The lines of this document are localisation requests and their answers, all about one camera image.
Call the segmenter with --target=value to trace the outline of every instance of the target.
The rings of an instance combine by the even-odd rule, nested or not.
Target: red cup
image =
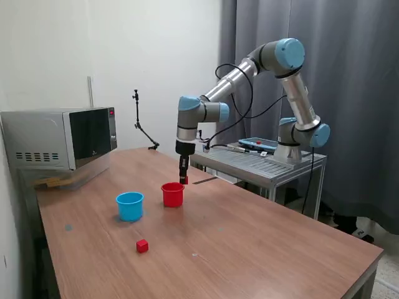
[[[180,183],[166,183],[162,185],[163,205],[165,207],[180,207],[183,204],[184,185]]]

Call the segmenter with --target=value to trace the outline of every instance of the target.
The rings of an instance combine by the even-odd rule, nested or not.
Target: blue cup
[[[143,215],[144,195],[140,192],[126,192],[117,196],[119,218],[122,221],[137,221]]]

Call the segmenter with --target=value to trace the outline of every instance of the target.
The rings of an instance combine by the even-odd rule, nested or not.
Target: metal table
[[[322,192],[324,170],[327,156],[314,154],[312,180],[304,214],[318,218]],[[259,154],[239,153],[227,148],[212,148],[209,153],[196,151],[191,155],[191,165],[202,166],[220,171],[234,178],[255,184],[268,190],[271,201],[283,203],[284,188],[282,185],[310,172],[312,156],[302,152],[302,162],[297,165],[280,163],[273,160],[272,155],[265,157]]]

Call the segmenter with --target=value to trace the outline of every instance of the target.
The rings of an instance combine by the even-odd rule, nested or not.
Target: white wall
[[[6,98],[0,86],[0,110],[5,103]],[[22,295],[21,254],[12,209],[16,200],[3,140],[0,138],[0,298],[7,299],[21,298]]]
[[[10,108],[89,106],[88,23],[85,1],[0,1],[0,77]]]
[[[94,103],[115,106],[118,148],[152,145],[134,128],[138,89],[142,127],[174,156],[180,96],[216,82],[221,0],[88,1]]]

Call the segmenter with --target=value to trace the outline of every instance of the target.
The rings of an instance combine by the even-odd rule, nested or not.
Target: black cable
[[[211,148],[214,148],[215,146],[224,146],[225,148],[227,148],[227,145],[212,145]]]
[[[214,71],[214,75],[216,76],[216,78],[218,78],[218,79],[220,80],[221,77],[218,75],[217,70],[218,70],[218,69],[216,69],[216,70]],[[234,108],[236,109],[237,113],[238,113],[240,116],[243,116],[243,115],[241,114],[241,112],[238,110],[238,107],[237,107],[237,104],[236,104],[236,99],[234,98],[234,94],[232,93],[232,94],[230,94],[230,96],[231,96],[231,99],[232,99],[232,101],[233,101]],[[287,95],[283,95],[283,96],[279,97],[272,105],[268,106],[263,112],[260,112],[260,114],[254,115],[254,116],[244,116],[244,118],[245,118],[245,119],[252,119],[252,118],[256,118],[256,117],[259,117],[259,116],[265,114],[265,113],[266,113],[267,111],[269,111],[275,104],[277,104],[279,100],[281,100],[282,98],[284,98],[284,97],[286,97],[286,96],[287,96]]]
[[[275,104],[277,104],[277,103],[279,102],[279,100],[281,100],[282,98],[284,98],[284,97],[286,97],[286,96],[287,96],[287,95],[282,95],[281,97],[279,97],[275,102],[273,102],[270,106],[268,106],[263,112],[260,112],[260,114],[257,114],[257,115],[254,115],[254,116],[245,116],[244,118],[245,118],[245,119],[252,119],[252,118],[259,117],[259,116],[265,114],[265,113],[268,112]],[[237,105],[236,105],[236,101],[235,101],[235,99],[234,99],[234,95],[233,95],[233,94],[231,94],[231,99],[233,100],[233,105],[234,105],[234,107],[235,107],[237,113],[240,114],[240,115],[242,116],[241,112],[238,110],[238,107],[237,107]]]
[[[210,143],[211,143],[211,141],[212,141],[213,138],[215,138],[216,136],[218,136],[220,133],[222,133],[222,132],[224,132],[224,131],[227,131],[228,129],[234,127],[234,126],[237,125],[240,121],[242,121],[242,120],[244,119],[244,117],[251,111],[252,104],[253,104],[253,102],[254,102],[254,87],[253,87],[252,82],[251,82],[251,79],[249,79],[248,75],[247,75],[243,70],[241,70],[237,65],[234,65],[234,64],[221,64],[221,65],[219,65],[219,66],[216,68],[215,73],[218,73],[218,70],[219,70],[221,67],[225,67],[225,66],[230,66],[230,67],[234,67],[235,69],[238,69],[238,70],[246,77],[246,79],[247,79],[247,81],[248,81],[248,84],[249,84],[249,87],[250,87],[250,89],[251,89],[251,99],[250,99],[250,101],[249,101],[249,107],[248,107],[246,113],[244,113],[244,115],[243,115],[238,121],[236,121],[236,122],[233,123],[232,125],[227,126],[227,127],[224,128],[224,129],[222,129],[222,130],[216,132],[214,135],[212,135],[212,137],[210,137],[210,138],[207,140],[207,142],[206,142],[206,148],[207,148],[207,149],[209,149],[209,145],[210,145]]]
[[[310,177],[309,177],[309,182],[307,183],[307,189],[306,189],[306,194],[305,194],[304,205],[302,206],[302,214],[305,211],[305,205],[306,205],[306,201],[307,201],[307,196],[309,195],[310,183],[312,182],[313,165],[314,165],[314,148],[312,148],[312,167],[310,168]]]

